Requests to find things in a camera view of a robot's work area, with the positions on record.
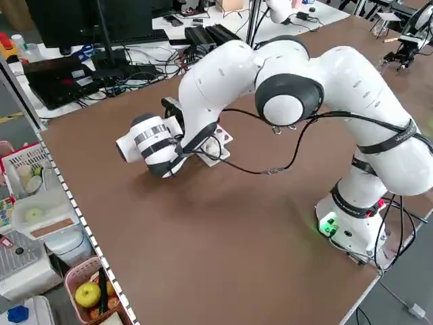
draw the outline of brown table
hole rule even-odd
[[[350,17],[300,38],[312,56],[351,45],[376,63],[398,45],[376,41],[370,26]],[[433,102],[432,60],[417,57],[410,72],[385,74],[425,125]],[[337,324],[377,276],[317,231],[314,206],[348,172],[355,150],[344,125],[328,120],[311,127],[295,166],[284,174],[247,175],[223,164],[209,169],[193,157],[177,177],[162,180],[143,162],[124,163],[115,141],[136,116],[162,114],[160,99],[176,98],[179,81],[100,102],[54,120],[42,133],[138,320]],[[254,111],[253,97],[231,107]],[[234,136],[230,160],[251,169],[286,163],[298,137],[288,130],[276,136],[236,113],[222,114],[221,125]],[[407,206],[425,215],[432,201],[417,196]]]
[[[403,0],[403,5],[413,9],[419,9],[426,5],[428,0]]]

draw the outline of pink basket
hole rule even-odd
[[[81,324],[85,324],[85,325],[100,324],[108,317],[110,317],[113,313],[115,313],[116,311],[121,311],[122,309],[122,305],[118,303],[115,308],[105,312],[96,320],[92,320],[89,316],[89,310],[84,307],[81,307],[80,305],[77,305],[77,303],[75,302],[74,296],[77,288],[81,284],[88,282],[90,280],[90,277],[94,273],[96,273],[101,267],[102,267],[102,263],[99,257],[92,257],[87,261],[82,262],[80,265],[77,265],[76,267],[70,269],[69,272],[66,274],[64,284],[66,290],[68,291],[70,301],[74,306],[76,315],[78,316],[78,319],[80,320]]]

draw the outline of computer monitor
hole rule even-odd
[[[168,8],[168,0],[152,0]],[[46,47],[103,43],[96,0],[26,0]],[[100,0],[111,42],[153,32],[150,0]]]
[[[151,2],[153,18],[168,16],[175,13],[173,9],[173,0],[152,0]]]

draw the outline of gray floor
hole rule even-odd
[[[331,5],[337,7],[339,0],[332,0]],[[349,4],[345,11],[351,12],[354,4]],[[7,25],[0,14],[0,31],[8,34],[14,31]],[[28,42],[38,41],[37,33],[24,35]],[[0,116],[16,112],[16,108],[0,85]],[[10,141],[15,147],[24,142],[36,140],[30,126],[24,118],[0,125],[0,140]],[[424,226],[417,242],[400,261],[384,277],[383,282],[404,300],[416,302],[427,311],[427,316],[433,321],[433,225]],[[76,325],[77,319],[64,288],[57,288],[47,293],[57,325]],[[409,315],[405,308],[387,293],[381,286],[376,286],[361,304],[363,311],[369,316],[373,325],[422,325],[424,320],[417,320]],[[352,317],[347,324],[355,325]],[[368,324],[361,316],[360,324]]]

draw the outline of robot arm in background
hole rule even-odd
[[[398,70],[410,67],[415,56],[432,40],[433,37],[433,1],[429,1],[417,10],[406,23],[398,40],[400,47],[386,54],[385,62],[400,62]]]
[[[350,47],[310,58],[306,47],[289,36],[263,42],[256,51],[241,41],[212,51],[181,81],[181,141],[168,121],[146,114],[117,141],[120,152],[126,161],[142,156],[151,173],[170,177],[187,153],[214,133],[222,110],[249,89],[255,90],[258,115],[273,126],[299,123],[326,103],[332,110],[406,128],[397,133],[356,118],[343,120],[358,149],[349,175],[316,206],[319,230],[326,236],[332,231],[340,246],[370,255],[380,233],[380,249],[386,241],[381,197],[388,190],[417,195],[433,186],[429,147],[411,137],[419,132],[416,124],[370,62]]]
[[[292,0],[266,0],[271,20],[276,24],[285,22],[292,13]]]

